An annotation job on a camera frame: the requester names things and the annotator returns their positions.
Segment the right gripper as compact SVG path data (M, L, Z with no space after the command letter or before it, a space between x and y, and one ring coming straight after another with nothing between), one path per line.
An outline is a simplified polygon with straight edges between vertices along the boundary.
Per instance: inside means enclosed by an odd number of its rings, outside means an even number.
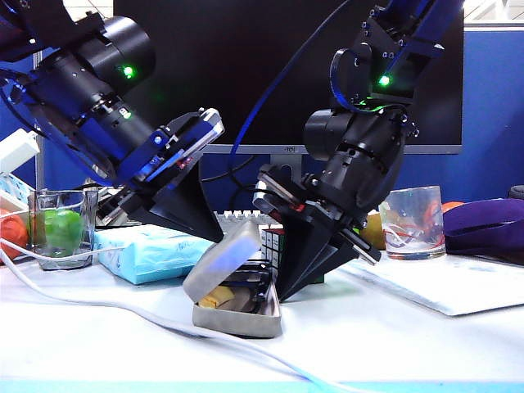
M284 187L286 239L278 266L280 301L355 258L362 256L371 264L381 259L380 251L355 232L367 223L365 211L343 210L291 180Z

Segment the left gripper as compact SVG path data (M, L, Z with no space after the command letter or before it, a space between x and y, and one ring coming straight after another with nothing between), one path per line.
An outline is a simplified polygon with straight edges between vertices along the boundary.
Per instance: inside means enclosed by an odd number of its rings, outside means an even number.
M204 147L203 112L156 129L119 167L119 185L131 192L122 201L128 217L220 242L223 231L200 180Z

